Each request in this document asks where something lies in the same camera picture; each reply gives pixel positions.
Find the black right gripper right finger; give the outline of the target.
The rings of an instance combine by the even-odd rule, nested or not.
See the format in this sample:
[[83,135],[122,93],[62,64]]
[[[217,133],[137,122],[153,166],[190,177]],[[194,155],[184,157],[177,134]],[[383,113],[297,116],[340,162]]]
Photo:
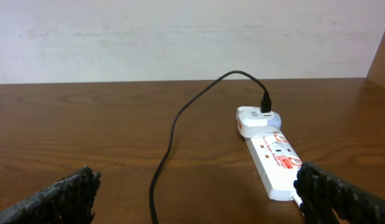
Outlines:
[[310,162],[293,183],[306,223],[385,224],[385,200]]

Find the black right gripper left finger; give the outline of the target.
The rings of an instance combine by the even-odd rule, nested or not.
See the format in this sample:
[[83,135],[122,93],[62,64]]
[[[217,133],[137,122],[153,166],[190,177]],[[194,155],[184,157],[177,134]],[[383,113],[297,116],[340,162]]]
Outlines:
[[0,212],[0,224],[91,224],[100,172],[88,166]]

